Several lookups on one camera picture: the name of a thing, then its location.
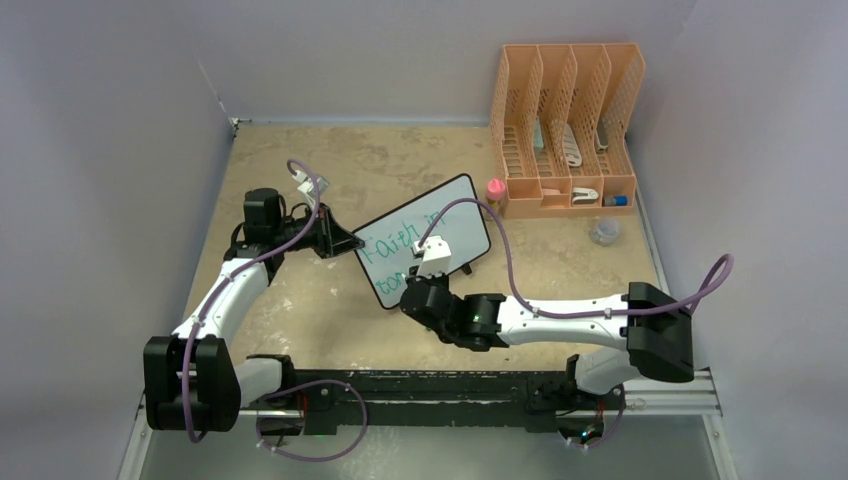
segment whiteboard black frame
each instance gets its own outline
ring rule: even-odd
[[[447,184],[449,184],[449,183],[451,183],[451,182],[456,181],[456,180],[457,180],[457,179],[459,179],[460,177],[468,177],[468,182],[471,184],[471,193],[474,195],[474,198],[475,198],[475,199],[479,200],[479,199],[477,198],[477,187],[475,187],[475,186],[474,186],[474,179],[473,179],[473,178],[471,178],[471,175],[469,175],[469,174],[467,174],[467,173],[460,173],[459,175],[457,175],[457,176],[455,176],[455,177],[453,177],[453,178],[451,178],[451,179],[449,179],[449,180],[445,180],[444,182],[442,182],[442,183],[440,183],[440,184],[436,185],[435,187],[431,188],[430,190],[427,190],[426,192],[424,192],[424,193],[422,193],[422,194],[420,194],[420,195],[416,196],[415,198],[413,198],[413,199],[411,199],[411,200],[407,201],[406,203],[403,203],[403,204],[401,204],[401,205],[399,205],[399,206],[397,206],[397,207],[393,208],[392,210],[389,210],[388,212],[386,212],[386,213],[384,213],[384,214],[380,215],[379,217],[376,217],[375,219],[373,219],[373,220],[369,221],[368,223],[364,223],[364,224],[362,224],[362,225],[360,225],[360,226],[356,227],[356,229],[355,229],[355,230],[353,230],[353,232],[352,232],[352,233],[353,233],[354,235],[356,235],[356,234],[357,234],[360,230],[362,230],[363,228],[368,227],[368,226],[370,226],[371,224],[374,224],[374,223],[376,223],[376,222],[378,222],[378,221],[382,220],[384,217],[388,217],[389,215],[391,215],[391,214],[393,214],[393,213],[397,212],[398,210],[401,210],[401,209],[405,208],[407,205],[409,205],[409,204],[411,204],[411,203],[415,203],[415,202],[416,202],[418,199],[420,199],[421,197],[427,196],[427,195],[429,195],[429,194],[431,194],[431,193],[435,192],[436,190],[438,190],[438,189],[440,189],[440,188],[444,187],[445,185],[447,185]],[[468,264],[470,264],[471,262],[476,261],[478,258],[480,258],[480,257],[482,257],[483,255],[485,255],[485,254],[489,253],[489,251],[492,249],[492,237],[491,237],[491,236],[489,236],[489,228],[486,226],[486,219],[485,219],[485,218],[483,218],[483,212],[482,212],[479,208],[477,209],[477,213],[480,215],[480,222],[483,224],[483,231],[484,231],[484,232],[486,232],[486,243],[488,243],[488,245],[489,245],[489,246],[488,246],[488,247],[486,247],[486,250],[485,250],[485,251],[483,251],[483,253],[481,253],[480,255],[477,255],[476,257],[472,258],[471,260],[469,260],[469,261],[467,261],[467,262],[463,263],[463,264],[462,264],[462,265],[460,265],[459,267],[457,267],[457,268],[455,268],[455,269],[451,270],[450,272],[448,272],[448,275],[453,275],[453,273],[454,273],[454,272],[456,272],[457,270],[460,270],[460,269],[461,269],[464,265],[468,265]],[[358,262],[359,262],[359,266],[360,266],[360,267],[362,267],[362,273],[364,273],[364,274],[365,274],[365,278],[367,278],[367,279],[368,279],[368,284],[369,284],[369,285],[371,285],[371,291],[373,291],[373,292],[374,292],[374,296],[375,296],[375,297],[377,297],[377,303],[379,303],[379,304],[380,304],[380,307],[381,307],[383,310],[393,310],[393,309],[397,308],[398,304],[394,304],[394,305],[392,305],[391,307],[386,307],[386,306],[384,306],[384,305],[383,305],[383,302],[381,302],[381,301],[380,301],[380,294],[379,294],[379,293],[377,293],[377,289],[374,287],[374,282],[372,282],[372,281],[371,281],[371,277],[368,275],[368,270],[365,268],[365,264],[364,264],[364,263],[362,263],[362,259],[359,257],[359,255],[356,255],[356,261],[358,261]]]

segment gray wall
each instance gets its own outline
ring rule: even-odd
[[[163,1],[0,0],[0,476],[114,478],[229,151]]]
[[[609,441],[587,455],[559,434],[519,428],[372,427],[343,459],[303,463],[256,449],[254,422],[241,419],[227,434],[192,445],[181,432],[155,432],[143,480],[717,480],[700,417],[626,417]],[[294,438],[285,448],[331,455],[350,445],[356,427],[338,435]]]
[[[741,478],[844,478],[848,4],[699,0],[632,153],[677,295],[701,304]]]
[[[230,116],[313,123],[484,123],[504,43],[636,41],[653,72],[695,5],[695,0],[175,2]]]

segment whiteboard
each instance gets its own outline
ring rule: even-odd
[[[462,174],[354,230],[365,241],[356,257],[383,308],[400,303],[406,290],[403,275],[421,263],[412,257],[412,243],[421,239],[445,205],[469,197],[477,198],[474,183],[468,174]],[[450,246],[449,273],[476,260],[492,246],[480,207],[473,203],[461,203],[448,210],[431,235],[441,235]]]

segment pink bottle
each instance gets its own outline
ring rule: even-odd
[[[493,178],[486,184],[486,204],[500,215],[501,200],[506,193],[506,184],[499,178]],[[491,220],[489,212],[484,212],[487,220]]]

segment wooden table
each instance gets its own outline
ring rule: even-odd
[[[301,201],[285,162],[298,158],[325,176],[322,200],[349,230],[460,173],[480,189],[495,174],[487,128],[246,126],[238,132],[187,315],[221,267],[233,228],[243,221],[244,193],[273,187],[289,206]],[[528,299],[578,300],[625,292],[630,281],[656,284],[637,216],[621,217],[611,247],[591,242],[594,219],[509,220],[516,282]],[[489,228],[492,249],[452,276],[451,290],[510,295],[503,242]],[[475,353],[439,342],[397,309],[383,310],[354,254],[321,260],[311,251],[286,256],[271,287],[254,304],[230,353],[291,355],[297,368],[420,370],[559,370],[591,345],[537,343]]]

